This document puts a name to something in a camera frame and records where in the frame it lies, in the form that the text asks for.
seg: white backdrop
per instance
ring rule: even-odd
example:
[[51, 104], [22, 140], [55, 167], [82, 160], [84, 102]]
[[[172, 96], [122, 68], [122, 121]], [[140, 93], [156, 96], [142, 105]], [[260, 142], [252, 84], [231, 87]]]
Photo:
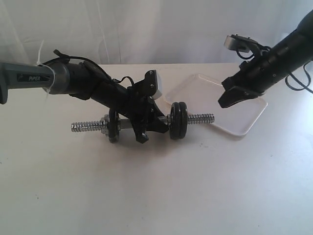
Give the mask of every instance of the white backdrop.
[[273, 46], [311, 0], [0, 0], [0, 60], [34, 64], [54, 49], [99, 64], [236, 61], [227, 34]]

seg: weight plate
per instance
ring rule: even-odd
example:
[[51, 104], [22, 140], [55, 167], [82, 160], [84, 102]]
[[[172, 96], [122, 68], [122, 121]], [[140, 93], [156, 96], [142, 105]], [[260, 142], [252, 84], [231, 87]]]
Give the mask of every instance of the weight plate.
[[118, 113], [113, 110], [110, 109], [109, 111], [109, 122], [108, 122], [108, 135], [109, 135], [109, 141], [111, 143], [115, 143], [118, 142], [119, 140], [119, 131], [118, 131]]
[[177, 102], [174, 102], [171, 107], [171, 125], [170, 125], [170, 138], [172, 140], [179, 139], [180, 126], [181, 126], [180, 105]]
[[179, 138], [183, 139], [187, 133], [187, 124], [188, 124], [188, 112], [187, 112], [187, 105], [185, 102], [179, 102], [180, 106], [180, 113], [181, 113], [181, 126], [179, 131]]

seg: white wall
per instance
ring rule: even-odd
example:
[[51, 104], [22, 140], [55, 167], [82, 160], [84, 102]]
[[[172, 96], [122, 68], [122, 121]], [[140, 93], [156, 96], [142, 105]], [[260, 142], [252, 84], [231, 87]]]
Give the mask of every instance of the white wall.
[[42, 61], [57, 48], [100, 64], [232, 62], [227, 34], [273, 46], [311, 9], [310, 0], [0, 0], [0, 59], [34, 64], [45, 40]]

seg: white tabletop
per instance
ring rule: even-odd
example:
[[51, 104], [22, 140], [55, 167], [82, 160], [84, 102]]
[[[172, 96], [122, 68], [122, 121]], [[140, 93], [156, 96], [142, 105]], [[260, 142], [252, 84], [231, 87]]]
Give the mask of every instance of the white tabletop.
[[[235, 64], [108, 65], [114, 78], [157, 69], [164, 94], [194, 73], [223, 80]], [[10, 90], [0, 107], [3, 235], [312, 234], [313, 96], [284, 82], [244, 138], [188, 127], [185, 139], [132, 130], [118, 144], [74, 121], [108, 109], [93, 100]], [[160, 100], [161, 109], [165, 109]]]

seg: dumbbell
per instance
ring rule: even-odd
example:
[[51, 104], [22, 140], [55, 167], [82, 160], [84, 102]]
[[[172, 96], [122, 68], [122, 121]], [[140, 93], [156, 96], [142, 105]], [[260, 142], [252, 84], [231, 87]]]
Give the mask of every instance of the dumbbell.
[[[188, 124], [213, 123], [215, 121], [213, 114], [189, 115], [185, 102], [174, 102], [171, 113], [158, 118], [168, 125], [172, 140], [183, 139], [186, 136]], [[110, 109], [109, 114], [100, 121], [75, 122], [71, 125], [72, 132], [101, 131], [102, 134], [109, 137], [111, 143], [119, 140], [120, 130], [131, 128], [131, 121], [127, 118], [120, 119], [119, 114], [113, 109]]]

